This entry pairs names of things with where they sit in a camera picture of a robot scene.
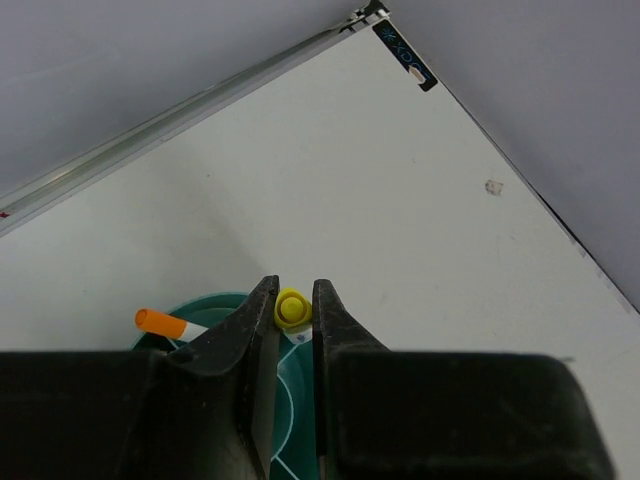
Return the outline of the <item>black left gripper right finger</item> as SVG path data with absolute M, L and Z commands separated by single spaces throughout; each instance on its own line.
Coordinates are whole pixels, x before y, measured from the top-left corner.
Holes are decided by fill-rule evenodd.
M 314 282 L 312 293 L 316 452 L 322 479 L 398 479 L 400 471 L 368 447 L 351 452 L 344 436 L 359 434 L 352 417 L 366 415 L 360 391 L 363 378 L 349 370 L 348 356 L 384 352 L 384 346 L 344 306 L 328 279 Z

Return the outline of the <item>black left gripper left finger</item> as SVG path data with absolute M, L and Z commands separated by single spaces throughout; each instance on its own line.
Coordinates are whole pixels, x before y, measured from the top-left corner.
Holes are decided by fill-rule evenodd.
M 264 277 L 234 313 L 171 353 L 119 353 L 135 369 L 136 410 L 115 478 L 268 478 L 279 290 L 277 276 Z

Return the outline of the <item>white marker orange cap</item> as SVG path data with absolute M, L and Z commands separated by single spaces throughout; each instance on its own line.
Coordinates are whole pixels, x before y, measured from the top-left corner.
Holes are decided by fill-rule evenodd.
M 193 341 L 208 330 L 207 327 L 147 308 L 140 309 L 135 314 L 134 322 L 140 330 L 146 333 L 185 343 Z

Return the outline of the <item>white marker yellow cap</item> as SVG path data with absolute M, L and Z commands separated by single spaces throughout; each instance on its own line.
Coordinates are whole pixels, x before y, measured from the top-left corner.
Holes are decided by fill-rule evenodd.
M 312 340 L 311 302 L 294 288 L 282 289 L 274 307 L 274 323 L 293 345 Z

